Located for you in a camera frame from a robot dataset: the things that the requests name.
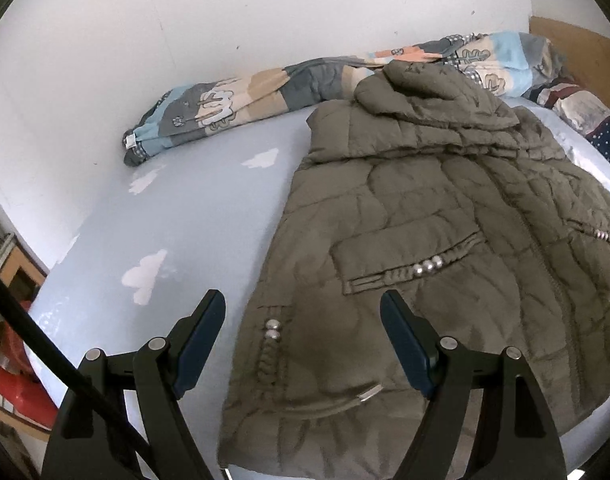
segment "blanket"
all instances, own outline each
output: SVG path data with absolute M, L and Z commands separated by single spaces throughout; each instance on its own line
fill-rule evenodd
M 392 60 L 449 64 L 497 96 L 518 97 L 560 75 L 549 40 L 521 32 L 453 34 L 438 41 L 354 56 L 321 57 L 252 76 L 167 92 L 124 133 L 124 162 L 326 100 L 351 99 L 356 85 Z
M 573 77 L 557 77 L 534 87 L 525 97 L 553 110 L 610 163 L 610 109 Z

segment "jacket hood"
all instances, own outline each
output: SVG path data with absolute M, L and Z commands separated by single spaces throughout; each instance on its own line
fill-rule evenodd
M 510 108 L 451 66 L 392 61 L 361 81 L 354 98 L 325 102 L 309 117 L 305 165 L 441 152 L 565 158 L 536 116 Z

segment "olive puffer jacket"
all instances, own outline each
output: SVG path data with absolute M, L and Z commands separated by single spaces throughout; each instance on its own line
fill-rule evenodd
M 609 193 L 531 112 L 448 66 L 393 61 L 354 96 L 308 120 L 243 316 L 220 462 L 392 477 L 425 402 L 379 319 L 389 288 L 470 349 L 522 349 L 569 430 L 610 394 Z

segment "screw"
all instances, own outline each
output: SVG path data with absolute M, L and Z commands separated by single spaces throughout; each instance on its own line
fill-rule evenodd
M 520 350 L 518 350 L 515 346 L 508 346 L 505 352 L 508 357 L 511 357 L 511 359 L 520 359 L 520 357 L 522 356 Z
M 147 346 L 150 350 L 160 350 L 161 348 L 164 348 L 166 344 L 167 341 L 165 341 L 165 338 L 154 337 L 150 339 L 150 342 L 147 343 Z
M 458 346 L 458 341 L 453 337 L 443 337 L 441 339 L 441 346 L 446 350 L 453 350 Z
M 98 348 L 92 348 L 85 354 L 85 359 L 88 361 L 96 361 L 99 357 L 101 357 L 101 351 Z

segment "bed sheet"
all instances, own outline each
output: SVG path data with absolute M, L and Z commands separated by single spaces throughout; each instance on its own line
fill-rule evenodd
M 550 110 L 506 99 L 536 113 L 570 158 L 610 190 L 610 165 Z M 227 301 L 227 317 L 194 390 L 179 405 L 206 463 L 216 463 L 221 406 L 243 309 L 252 293 L 287 199 L 291 176 L 309 149 L 312 108 L 238 126 L 167 150 L 112 186 L 46 280 L 30 314 L 78 365 L 94 347 L 133 351 L 165 335 L 209 288 Z M 59 404 L 65 386 L 29 352 Z M 136 395 L 128 414 L 143 432 Z M 574 469 L 610 434 L 610 399 L 562 437 Z M 235 480 L 266 475 L 232 468 Z

